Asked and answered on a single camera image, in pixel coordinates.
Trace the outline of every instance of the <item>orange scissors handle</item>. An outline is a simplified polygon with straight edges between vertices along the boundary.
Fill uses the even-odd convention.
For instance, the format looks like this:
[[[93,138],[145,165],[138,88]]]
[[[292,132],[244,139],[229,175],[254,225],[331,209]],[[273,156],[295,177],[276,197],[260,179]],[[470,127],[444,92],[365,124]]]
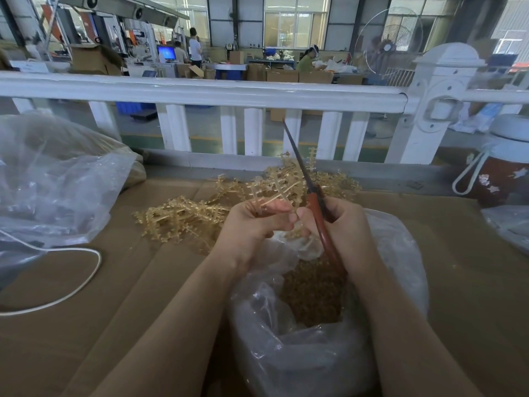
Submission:
[[[325,226],[325,220],[323,218],[323,213],[320,208],[320,203],[318,200],[318,194],[311,192],[307,195],[307,201],[309,203],[309,208],[314,215],[314,220],[316,222],[316,227],[318,228],[318,233],[320,234],[320,240],[322,241],[323,250],[327,254],[329,261],[334,266],[334,269],[341,276],[346,276],[347,271],[343,266],[342,259],[338,253],[338,249],[334,246],[332,242],[331,235],[328,233],[327,227]]]

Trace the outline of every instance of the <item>white t-shirt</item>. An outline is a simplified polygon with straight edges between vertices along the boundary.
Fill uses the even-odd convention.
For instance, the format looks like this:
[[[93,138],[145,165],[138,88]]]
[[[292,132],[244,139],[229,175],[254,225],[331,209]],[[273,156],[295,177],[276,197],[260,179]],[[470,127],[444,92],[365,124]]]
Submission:
[[[181,47],[175,47],[175,57],[176,61],[178,61],[180,64],[184,64],[185,59],[187,59],[187,53]]]
[[[189,50],[193,61],[202,61],[202,46],[196,39],[189,39]]]

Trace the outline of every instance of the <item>green floor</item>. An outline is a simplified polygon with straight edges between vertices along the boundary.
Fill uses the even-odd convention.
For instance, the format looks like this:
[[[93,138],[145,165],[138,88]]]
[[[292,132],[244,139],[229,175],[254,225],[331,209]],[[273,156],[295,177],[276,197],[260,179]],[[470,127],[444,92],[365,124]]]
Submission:
[[[130,147],[139,149],[164,149],[163,139],[160,136],[123,135],[123,143]],[[315,145],[301,144],[299,152],[303,157],[308,157],[309,149]],[[337,146],[334,153],[335,160],[343,157],[344,146]],[[220,139],[196,139],[191,138],[191,150],[197,153],[222,154],[222,141]],[[283,151],[281,142],[263,142],[263,156],[278,156]],[[384,163],[388,150],[386,148],[363,147],[360,151],[359,161],[371,163]],[[237,141],[237,154],[244,154],[244,141]]]

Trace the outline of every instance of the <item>computer monitor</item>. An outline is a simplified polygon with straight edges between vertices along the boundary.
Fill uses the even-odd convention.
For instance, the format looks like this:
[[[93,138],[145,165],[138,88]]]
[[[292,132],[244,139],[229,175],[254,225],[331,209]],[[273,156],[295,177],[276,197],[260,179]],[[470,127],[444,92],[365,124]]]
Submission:
[[[176,60],[175,49],[172,46],[158,46],[158,54],[166,60]]]

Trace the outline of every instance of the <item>scissors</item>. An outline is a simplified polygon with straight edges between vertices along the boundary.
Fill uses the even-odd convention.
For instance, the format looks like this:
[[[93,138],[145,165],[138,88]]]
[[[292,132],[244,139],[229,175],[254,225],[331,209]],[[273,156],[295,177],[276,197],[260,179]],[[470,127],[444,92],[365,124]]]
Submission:
[[[327,206],[325,206],[324,194],[321,186],[319,186],[318,184],[314,184],[314,182],[308,175],[305,163],[303,162],[303,159],[299,154],[299,150],[296,147],[296,144],[294,143],[294,139],[292,139],[290,131],[288,131],[288,127],[285,121],[283,121],[283,126],[285,127],[288,139],[290,140],[290,144],[292,145],[292,149],[294,150],[294,154],[296,155],[296,159],[299,163],[299,167],[301,168],[301,172],[303,173],[305,181],[307,182],[308,208],[312,211],[312,214],[314,215],[314,220],[316,221],[316,228],[318,229],[318,233],[320,234],[320,240],[323,245],[323,250],[327,254],[329,261],[334,266],[334,269],[338,272],[338,274],[345,277],[345,275],[347,274],[346,269],[343,266],[340,254],[334,246],[331,236],[327,231],[327,227],[325,226],[325,221],[328,221],[329,223],[334,223],[336,221],[336,218],[327,208]]]

